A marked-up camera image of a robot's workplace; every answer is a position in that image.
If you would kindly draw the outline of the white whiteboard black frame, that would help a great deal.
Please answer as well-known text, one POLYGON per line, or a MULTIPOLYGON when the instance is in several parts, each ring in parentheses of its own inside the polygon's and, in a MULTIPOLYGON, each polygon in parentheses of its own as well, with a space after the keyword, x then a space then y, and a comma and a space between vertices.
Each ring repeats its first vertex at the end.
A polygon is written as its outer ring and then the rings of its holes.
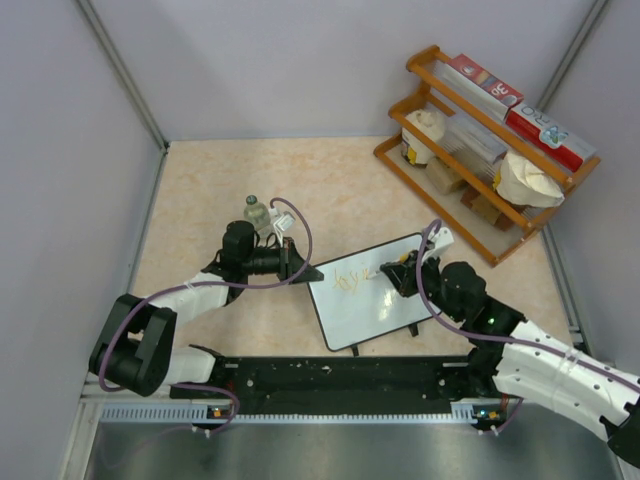
POLYGON ((412 233, 316 267, 324 279, 308 285, 326 347, 337 352, 432 317, 418 295, 405 298, 374 271, 420 245, 412 233))

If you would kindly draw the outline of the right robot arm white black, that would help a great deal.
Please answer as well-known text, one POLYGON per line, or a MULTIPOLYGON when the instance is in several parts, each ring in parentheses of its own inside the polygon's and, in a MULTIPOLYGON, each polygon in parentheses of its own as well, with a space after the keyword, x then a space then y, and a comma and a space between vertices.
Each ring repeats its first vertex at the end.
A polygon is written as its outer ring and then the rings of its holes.
POLYGON ((382 264, 379 272, 401 296, 419 296, 443 327, 474 344, 481 361, 466 372, 474 393, 496 390, 534 402, 580 424, 617 457, 638 466, 638 376, 561 342, 490 296, 485 280, 466 262, 420 261, 412 251, 382 264))

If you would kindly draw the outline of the red white foil box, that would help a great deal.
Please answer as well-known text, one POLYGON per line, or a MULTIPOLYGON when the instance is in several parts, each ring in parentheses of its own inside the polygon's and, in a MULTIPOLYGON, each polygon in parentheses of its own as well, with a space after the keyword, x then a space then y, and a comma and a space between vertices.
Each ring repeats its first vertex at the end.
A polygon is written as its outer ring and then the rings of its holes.
POLYGON ((464 54, 441 69, 442 80, 484 113, 503 121, 524 95, 464 54))

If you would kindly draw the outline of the orange wooden shelf rack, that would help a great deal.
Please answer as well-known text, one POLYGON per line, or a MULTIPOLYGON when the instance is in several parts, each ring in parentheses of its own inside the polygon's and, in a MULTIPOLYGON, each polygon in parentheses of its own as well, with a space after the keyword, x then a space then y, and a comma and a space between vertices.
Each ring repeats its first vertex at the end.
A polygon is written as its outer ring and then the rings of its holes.
POLYGON ((595 148, 469 57, 438 46, 406 64, 416 90, 375 156, 496 266, 549 223, 599 165, 595 148))

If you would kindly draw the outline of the red white wrap box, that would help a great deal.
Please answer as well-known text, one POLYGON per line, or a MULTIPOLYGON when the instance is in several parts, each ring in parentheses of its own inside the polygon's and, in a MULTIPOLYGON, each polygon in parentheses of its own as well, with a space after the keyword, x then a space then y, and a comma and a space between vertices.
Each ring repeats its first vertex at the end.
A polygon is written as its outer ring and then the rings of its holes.
POLYGON ((505 123, 571 172, 577 172, 597 153, 595 147, 578 135, 524 102, 510 109, 505 123))

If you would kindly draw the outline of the yellow capped white marker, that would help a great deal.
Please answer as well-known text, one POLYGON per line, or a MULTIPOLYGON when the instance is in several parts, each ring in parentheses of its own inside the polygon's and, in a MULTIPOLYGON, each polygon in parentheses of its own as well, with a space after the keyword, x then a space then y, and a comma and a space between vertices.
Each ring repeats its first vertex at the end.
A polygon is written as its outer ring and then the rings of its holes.
POLYGON ((388 270, 391 270, 392 268, 398 267, 403 265, 407 259, 409 258, 410 253, 406 252, 405 254, 403 254, 402 256, 400 256, 399 258, 393 260, 393 261, 388 261, 388 262, 384 262, 381 265, 373 268, 372 270, 370 270, 367 275, 366 278, 368 280, 371 280, 383 273, 385 273, 388 270))

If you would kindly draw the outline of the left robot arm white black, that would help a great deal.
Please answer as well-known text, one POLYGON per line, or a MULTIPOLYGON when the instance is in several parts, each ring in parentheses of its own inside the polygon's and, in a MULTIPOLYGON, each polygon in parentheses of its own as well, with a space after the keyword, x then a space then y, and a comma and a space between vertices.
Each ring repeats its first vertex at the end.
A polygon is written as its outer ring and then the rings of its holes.
POLYGON ((231 305, 246 290, 266 290, 249 283, 256 275, 276 276, 274 288, 324 279, 302 258, 293 238, 260 246, 250 222, 231 222, 214 260, 191 280, 146 298, 127 293, 115 300, 89 357, 89 371, 107 391, 147 397, 166 384, 192 383, 205 396, 220 394, 227 374, 215 365, 216 354, 198 346, 176 349, 175 332, 231 305))

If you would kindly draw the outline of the tan sponge block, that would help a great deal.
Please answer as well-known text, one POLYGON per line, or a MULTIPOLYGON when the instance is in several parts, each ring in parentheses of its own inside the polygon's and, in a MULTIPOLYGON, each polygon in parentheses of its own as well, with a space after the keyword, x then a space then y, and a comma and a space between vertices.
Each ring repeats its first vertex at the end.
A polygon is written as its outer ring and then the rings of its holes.
POLYGON ((425 173, 429 181, 443 195, 459 191, 466 186, 464 178, 437 157, 429 161, 425 173))

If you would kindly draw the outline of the brown block on shelf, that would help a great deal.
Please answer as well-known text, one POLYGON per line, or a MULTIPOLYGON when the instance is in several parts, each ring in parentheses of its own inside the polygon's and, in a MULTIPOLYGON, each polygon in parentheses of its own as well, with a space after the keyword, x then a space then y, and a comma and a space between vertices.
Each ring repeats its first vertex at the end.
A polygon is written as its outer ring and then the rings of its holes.
POLYGON ((472 186, 468 186, 464 190, 460 202, 485 222, 500 231, 507 231, 514 225, 514 222, 509 217, 502 213, 472 186))

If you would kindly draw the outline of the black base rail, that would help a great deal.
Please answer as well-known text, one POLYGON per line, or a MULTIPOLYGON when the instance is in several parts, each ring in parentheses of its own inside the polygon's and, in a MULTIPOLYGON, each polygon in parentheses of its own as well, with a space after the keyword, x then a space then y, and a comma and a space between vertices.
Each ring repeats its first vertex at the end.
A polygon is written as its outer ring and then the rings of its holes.
POLYGON ((440 413, 465 398, 503 398, 495 359, 463 356, 224 357, 202 381, 173 380, 172 399, 235 396, 244 415, 440 413))

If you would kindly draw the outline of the clear glass bottle green cap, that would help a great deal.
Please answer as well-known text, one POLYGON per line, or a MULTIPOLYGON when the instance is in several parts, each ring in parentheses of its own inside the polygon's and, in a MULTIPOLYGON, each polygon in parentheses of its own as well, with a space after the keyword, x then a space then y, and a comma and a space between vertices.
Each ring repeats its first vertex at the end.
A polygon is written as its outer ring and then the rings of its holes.
POLYGON ((255 195, 246 197, 243 214, 244 219, 253 225, 261 240, 265 240, 272 233, 269 209, 255 195))

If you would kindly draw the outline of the grey white box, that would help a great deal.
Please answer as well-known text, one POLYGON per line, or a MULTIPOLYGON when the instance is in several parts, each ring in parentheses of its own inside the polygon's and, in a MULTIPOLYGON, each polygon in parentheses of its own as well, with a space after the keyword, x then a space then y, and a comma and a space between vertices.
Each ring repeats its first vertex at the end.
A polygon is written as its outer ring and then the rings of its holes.
POLYGON ((482 169, 492 169, 507 153, 506 145, 493 133, 461 113, 446 119, 441 146, 482 169))

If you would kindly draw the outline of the white cup paper cover right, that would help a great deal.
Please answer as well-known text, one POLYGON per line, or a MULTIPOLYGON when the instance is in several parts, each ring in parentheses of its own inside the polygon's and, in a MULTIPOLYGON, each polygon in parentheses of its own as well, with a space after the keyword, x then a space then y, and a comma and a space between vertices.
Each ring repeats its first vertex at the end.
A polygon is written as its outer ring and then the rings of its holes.
POLYGON ((552 208, 565 200, 549 175, 513 150, 508 150, 501 161, 493 188, 504 200, 519 206, 552 208))

